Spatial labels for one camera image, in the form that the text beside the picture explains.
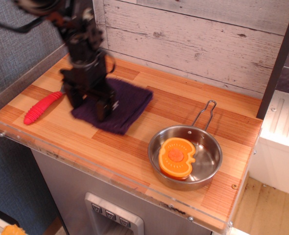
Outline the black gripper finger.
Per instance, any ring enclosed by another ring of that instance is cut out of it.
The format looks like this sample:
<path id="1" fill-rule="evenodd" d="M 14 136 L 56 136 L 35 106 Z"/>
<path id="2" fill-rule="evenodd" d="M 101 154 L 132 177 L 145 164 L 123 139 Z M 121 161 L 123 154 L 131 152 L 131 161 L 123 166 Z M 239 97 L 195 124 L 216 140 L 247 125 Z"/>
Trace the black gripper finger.
<path id="1" fill-rule="evenodd" d="M 63 87 L 70 104 L 74 108 L 80 107 L 84 102 L 84 95 L 85 95 L 83 86 L 71 83 L 63 83 Z"/>
<path id="2" fill-rule="evenodd" d="M 96 115 L 98 121 L 104 121 L 119 105 L 114 97 L 101 98 L 96 102 Z"/>

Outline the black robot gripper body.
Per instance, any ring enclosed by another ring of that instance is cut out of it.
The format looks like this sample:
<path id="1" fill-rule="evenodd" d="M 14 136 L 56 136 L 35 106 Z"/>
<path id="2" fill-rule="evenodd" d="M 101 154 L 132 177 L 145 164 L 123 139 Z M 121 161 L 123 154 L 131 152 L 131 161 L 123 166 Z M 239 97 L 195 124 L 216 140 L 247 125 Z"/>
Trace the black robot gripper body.
<path id="1" fill-rule="evenodd" d="M 106 80 L 106 53 L 97 53 L 95 59 L 87 64 L 71 63 L 70 70 L 61 69 L 63 83 L 83 86 L 84 94 L 95 99 L 115 97 L 115 90 Z"/>

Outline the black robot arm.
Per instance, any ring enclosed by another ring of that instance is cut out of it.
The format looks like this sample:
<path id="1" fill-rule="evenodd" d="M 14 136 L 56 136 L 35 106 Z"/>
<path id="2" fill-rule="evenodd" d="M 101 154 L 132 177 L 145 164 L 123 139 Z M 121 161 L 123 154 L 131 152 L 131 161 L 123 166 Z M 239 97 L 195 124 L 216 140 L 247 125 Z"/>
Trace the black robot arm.
<path id="1" fill-rule="evenodd" d="M 16 0 L 20 9 L 51 21 L 58 29 L 70 56 L 71 70 L 61 70 L 63 87 L 74 108 L 83 104 L 84 96 L 96 101 L 96 117 L 104 121 L 115 108 L 116 92 L 106 81 L 106 52 L 90 7 L 82 11 L 75 0 Z"/>

